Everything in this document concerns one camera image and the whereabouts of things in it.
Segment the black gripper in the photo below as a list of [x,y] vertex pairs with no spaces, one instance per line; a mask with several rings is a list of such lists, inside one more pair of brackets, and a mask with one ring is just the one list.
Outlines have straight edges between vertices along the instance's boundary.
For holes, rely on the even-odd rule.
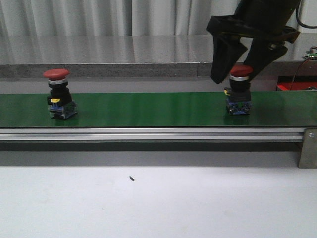
[[253,38],[244,65],[253,68],[249,81],[288,49],[300,32],[287,26],[299,0],[242,0],[233,15],[212,16],[206,30],[213,37],[211,79],[220,84],[248,49],[241,38]]

